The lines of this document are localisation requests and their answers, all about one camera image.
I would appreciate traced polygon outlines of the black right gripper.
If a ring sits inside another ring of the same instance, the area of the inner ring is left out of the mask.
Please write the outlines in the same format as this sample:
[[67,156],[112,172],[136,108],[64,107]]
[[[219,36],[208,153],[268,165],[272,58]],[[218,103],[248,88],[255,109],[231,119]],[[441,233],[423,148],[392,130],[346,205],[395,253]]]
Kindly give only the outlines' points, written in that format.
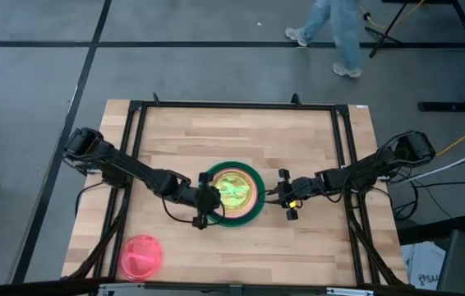
[[298,220],[297,208],[301,208],[305,200],[319,195],[319,186],[314,178],[300,177],[289,182],[290,173],[287,169],[279,169],[279,177],[284,179],[278,182],[275,192],[278,195],[277,203],[288,209],[287,220]]

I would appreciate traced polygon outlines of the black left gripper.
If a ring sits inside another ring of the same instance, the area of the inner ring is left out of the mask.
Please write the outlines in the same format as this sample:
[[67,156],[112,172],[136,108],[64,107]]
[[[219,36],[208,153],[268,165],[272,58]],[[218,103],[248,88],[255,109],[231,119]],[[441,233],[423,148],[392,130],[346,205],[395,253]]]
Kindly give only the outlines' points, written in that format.
[[199,173],[199,187],[195,189],[194,200],[196,216],[192,219],[191,225],[197,229],[205,229],[208,225],[207,215],[220,207],[219,191],[209,185],[210,174],[208,172]]

